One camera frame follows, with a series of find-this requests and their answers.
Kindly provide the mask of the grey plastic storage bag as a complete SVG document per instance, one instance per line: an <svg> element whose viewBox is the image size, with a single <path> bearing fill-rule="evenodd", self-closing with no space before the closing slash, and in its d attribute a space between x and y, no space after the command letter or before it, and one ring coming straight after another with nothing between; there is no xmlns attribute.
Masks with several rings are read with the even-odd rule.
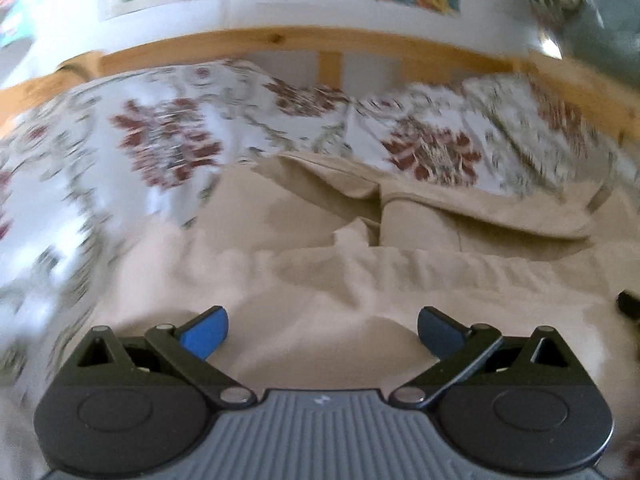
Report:
<svg viewBox="0 0 640 480"><path fill-rule="evenodd" d="M638 86L639 0L582 0L562 39L572 58Z"/></svg>

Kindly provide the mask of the beige hooded garment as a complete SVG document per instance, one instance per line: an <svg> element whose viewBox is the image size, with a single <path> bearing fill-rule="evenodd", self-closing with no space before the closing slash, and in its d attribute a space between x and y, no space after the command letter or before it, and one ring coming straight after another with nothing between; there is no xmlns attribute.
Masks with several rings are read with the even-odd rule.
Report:
<svg viewBox="0 0 640 480"><path fill-rule="evenodd" d="M378 387L433 363L421 308L510 335L552 325L610 404L607 471L639 429L638 342L616 296L639 288L639 206L578 182L524 198L410 181L346 159L288 154L224 170L190 228L140 220L99 297L66 309L1 393L1 474L47 471L32 412L90 326L122 336L220 304L213 363L257 390Z"/></svg>

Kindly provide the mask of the wooden bed frame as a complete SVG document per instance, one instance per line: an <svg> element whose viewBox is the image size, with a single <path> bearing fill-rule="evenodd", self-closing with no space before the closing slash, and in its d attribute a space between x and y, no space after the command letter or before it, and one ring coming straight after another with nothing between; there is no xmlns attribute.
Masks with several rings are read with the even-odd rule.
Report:
<svg viewBox="0 0 640 480"><path fill-rule="evenodd" d="M639 93L570 58L537 51L525 58L480 53L423 38L344 27L278 26L215 30L142 44L104 54L90 51L64 62L54 73L1 93L1 133L26 110L85 82L130 70L242 58L255 52L314 51L318 81L332 88L343 82L344 57L369 53L397 58L405 82L449 84L464 73L520 72L543 81L560 98L578 106L588 122L618 143L639 136Z"/></svg>

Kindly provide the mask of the floral white bed cover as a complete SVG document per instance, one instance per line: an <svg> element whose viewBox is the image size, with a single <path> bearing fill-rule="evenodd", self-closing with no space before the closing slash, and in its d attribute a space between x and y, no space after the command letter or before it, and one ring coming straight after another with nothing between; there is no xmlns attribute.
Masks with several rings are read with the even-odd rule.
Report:
<svg viewBox="0 0 640 480"><path fill-rule="evenodd" d="M638 203L628 157L521 74L363 99L238 61L97 81L29 113L1 145L1 366L15 385L51 322L98 299L140 220L190 228L224 170L288 154L518 198L613 182Z"/></svg>

